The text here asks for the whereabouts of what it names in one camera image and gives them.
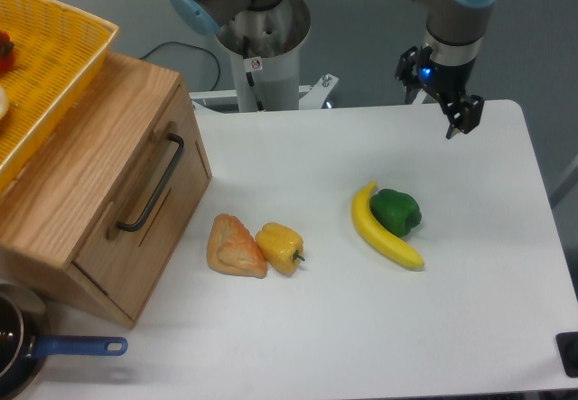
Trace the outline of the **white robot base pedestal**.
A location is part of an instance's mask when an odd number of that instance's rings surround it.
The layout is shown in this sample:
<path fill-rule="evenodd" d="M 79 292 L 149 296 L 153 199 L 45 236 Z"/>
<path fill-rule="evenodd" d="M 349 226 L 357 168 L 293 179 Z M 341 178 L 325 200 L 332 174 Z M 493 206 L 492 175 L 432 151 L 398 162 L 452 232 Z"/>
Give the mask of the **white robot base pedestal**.
<path fill-rule="evenodd" d="M 266 11 L 245 10 L 216 34 L 228 53 L 238 98 L 256 84 L 293 77 L 300 86 L 300 49 L 311 29 L 304 0 L 281 0 Z M 265 111 L 256 95 L 257 111 Z"/>

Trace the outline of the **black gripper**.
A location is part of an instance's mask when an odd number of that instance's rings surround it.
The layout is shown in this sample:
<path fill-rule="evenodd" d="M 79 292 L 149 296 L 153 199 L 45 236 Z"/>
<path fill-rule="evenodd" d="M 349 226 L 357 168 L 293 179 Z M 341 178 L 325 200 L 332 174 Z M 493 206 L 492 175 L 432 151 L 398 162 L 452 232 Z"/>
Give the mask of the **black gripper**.
<path fill-rule="evenodd" d="M 449 121 L 445 137 L 450 140 L 458 133 L 468 134 L 480 124 L 485 100 L 465 95 L 476 58 L 460 65 L 446 65 L 434 61 L 433 54 L 429 45 L 403 52 L 395 78 L 403 84 L 406 104 L 412 104 L 422 89 L 441 104 Z"/>

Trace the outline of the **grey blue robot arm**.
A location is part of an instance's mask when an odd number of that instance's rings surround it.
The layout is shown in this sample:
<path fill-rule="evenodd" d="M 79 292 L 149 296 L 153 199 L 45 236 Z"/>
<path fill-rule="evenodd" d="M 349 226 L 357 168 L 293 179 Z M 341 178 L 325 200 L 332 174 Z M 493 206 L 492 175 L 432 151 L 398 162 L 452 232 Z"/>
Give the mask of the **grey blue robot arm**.
<path fill-rule="evenodd" d="M 232 60 L 242 111 L 295 109 L 299 70 L 288 62 L 311 30 L 304 0 L 170 0 L 196 33 L 215 37 Z M 427 11 L 421 45 L 403 52 L 395 77 L 406 101 L 424 92 L 449 122 L 448 135 L 480 124 L 484 101 L 466 85 L 497 0 L 411 0 Z"/>

